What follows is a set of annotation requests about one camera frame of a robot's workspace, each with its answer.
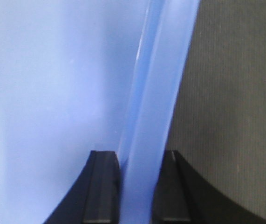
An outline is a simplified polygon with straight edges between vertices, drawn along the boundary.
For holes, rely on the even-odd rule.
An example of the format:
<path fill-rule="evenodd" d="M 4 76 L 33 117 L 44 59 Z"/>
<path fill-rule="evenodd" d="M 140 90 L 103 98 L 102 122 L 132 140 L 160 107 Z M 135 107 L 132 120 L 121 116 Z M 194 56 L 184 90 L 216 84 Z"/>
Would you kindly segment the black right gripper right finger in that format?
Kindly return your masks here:
<path fill-rule="evenodd" d="M 155 187 L 153 224 L 266 224 L 205 180 L 177 150 L 164 153 Z"/>

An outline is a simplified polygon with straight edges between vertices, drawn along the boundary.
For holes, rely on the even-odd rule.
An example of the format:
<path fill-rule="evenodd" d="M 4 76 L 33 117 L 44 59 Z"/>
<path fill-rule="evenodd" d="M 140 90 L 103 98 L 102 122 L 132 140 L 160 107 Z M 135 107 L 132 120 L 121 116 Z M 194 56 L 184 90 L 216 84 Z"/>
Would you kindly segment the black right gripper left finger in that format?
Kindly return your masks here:
<path fill-rule="evenodd" d="M 114 151 L 91 151 L 80 175 L 47 224 L 117 224 L 120 168 Z"/>

